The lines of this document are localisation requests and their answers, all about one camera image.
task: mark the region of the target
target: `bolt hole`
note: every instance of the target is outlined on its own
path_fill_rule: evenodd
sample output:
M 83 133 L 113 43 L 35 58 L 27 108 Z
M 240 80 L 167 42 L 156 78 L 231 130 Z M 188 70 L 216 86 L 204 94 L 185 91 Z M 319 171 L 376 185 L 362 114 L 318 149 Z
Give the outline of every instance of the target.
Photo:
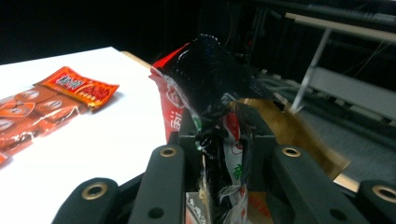
M 163 216 L 163 209 L 160 207 L 151 208 L 148 211 L 148 216 L 154 219 L 160 218 Z
M 379 192 L 386 197 L 389 197 L 391 199 L 396 199 L 396 194 L 394 192 L 390 192 L 386 189 L 381 189 Z
M 105 182 L 96 182 L 85 188 L 81 196 L 85 200 L 95 200 L 102 197 L 106 192 L 107 184 Z
M 285 147 L 282 149 L 283 154 L 287 155 L 288 157 L 299 157 L 301 156 L 301 152 L 297 149 L 291 147 Z
M 377 185 L 373 187 L 373 192 L 376 196 L 390 203 L 396 203 L 396 190 L 386 186 Z
M 160 154 L 163 157 L 172 157 L 172 156 L 175 156 L 176 152 L 177 151 L 174 148 L 168 147 L 168 148 L 164 148 L 163 150 L 161 150 Z
M 337 209 L 330 209 L 330 214 L 332 215 L 332 217 L 340 220 L 340 221 L 345 221 L 347 220 L 347 216 L 341 212 L 340 210 Z
M 90 190 L 88 190 L 88 194 L 91 195 L 91 196 L 95 196 L 98 193 L 100 193 L 101 191 L 102 191 L 101 187 L 93 187 Z

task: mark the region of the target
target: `white tabletop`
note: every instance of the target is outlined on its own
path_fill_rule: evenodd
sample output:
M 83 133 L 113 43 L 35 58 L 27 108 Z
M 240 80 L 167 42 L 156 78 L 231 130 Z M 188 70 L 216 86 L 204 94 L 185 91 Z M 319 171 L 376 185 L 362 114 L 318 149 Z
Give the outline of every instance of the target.
M 149 70 L 113 48 L 0 66 L 0 99 L 26 91 L 62 66 L 120 84 L 106 107 L 37 138 L 0 168 L 0 223 L 51 223 L 80 183 L 106 177 L 119 185 L 145 172 L 165 144 L 160 95 Z

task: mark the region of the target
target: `red snack package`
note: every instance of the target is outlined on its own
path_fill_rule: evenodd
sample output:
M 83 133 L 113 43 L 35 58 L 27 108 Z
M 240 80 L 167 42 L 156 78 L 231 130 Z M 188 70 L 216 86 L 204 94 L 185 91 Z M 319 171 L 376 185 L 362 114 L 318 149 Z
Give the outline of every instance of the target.
M 97 110 L 102 107 L 119 87 L 119 85 L 109 85 L 83 77 L 67 66 L 35 85 L 46 86 L 79 100 L 86 104 L 90 110 Z

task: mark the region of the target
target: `orange snack package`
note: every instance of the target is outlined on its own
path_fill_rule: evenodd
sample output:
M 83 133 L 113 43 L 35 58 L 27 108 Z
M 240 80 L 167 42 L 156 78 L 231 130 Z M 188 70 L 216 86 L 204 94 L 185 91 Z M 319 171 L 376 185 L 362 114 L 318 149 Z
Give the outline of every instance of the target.
M 70 67 L 63 67 L 52 76 L 35 84 L 46 86 L 61 94 L 70 96 L 86 104 L 90 110 L 102 107 L 117 90 L 119 85 L 82 77 Z
M 0 99 L 0 164 L 88 109 L 101 108 L 119 85 L 83 77 L 62 67 L 33 88 Z

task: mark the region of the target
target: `snack bag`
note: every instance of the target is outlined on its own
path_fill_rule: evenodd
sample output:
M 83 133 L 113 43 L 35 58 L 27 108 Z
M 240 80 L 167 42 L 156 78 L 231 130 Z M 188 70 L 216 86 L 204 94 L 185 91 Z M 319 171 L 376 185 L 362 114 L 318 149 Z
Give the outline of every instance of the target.
M 251 76 L 214 36 L 200 35 L 160 59 L 151 66 L 150 78 L 159 87 L 167 134 L 177 131 L 172 111 L 181 115 L 183 109 L 190 111 L 198 130 L 195 140 L 202 153 L 197 159 L 202 176 L 197 186 L 209 223 L 248 222 L 252 134 L 236 113 L 238 104 L 257 110 L 279 144 L 305 148 L 329 177 L 339 175 L 348 163 L 316 141 L 311 130 L 288 112 L 281 97 Z M 167 97 L 168 92 L 174 97 Z M 173 104 L 172 99 L 182 103 Z
M 97 110 L 119 85 L 82 77 L 69 67 L 32 89 L 0 100 L 0 164 L 87 110 Z
M 156 62 L 150 78 L 159 87 L 167 134 L 178 131 L 172 115 L 177 112 L 181 120 L 183 109 L 190 110 L 199 130 L 197 149 L 203 154 L 199 185 L 209 223 L 246 223 L 248 188 L 242 167 L 248 162 L 243 164 L 243 131 L 229 104 L 239 98 L 276 98 L 209 35 L 200 35 Z

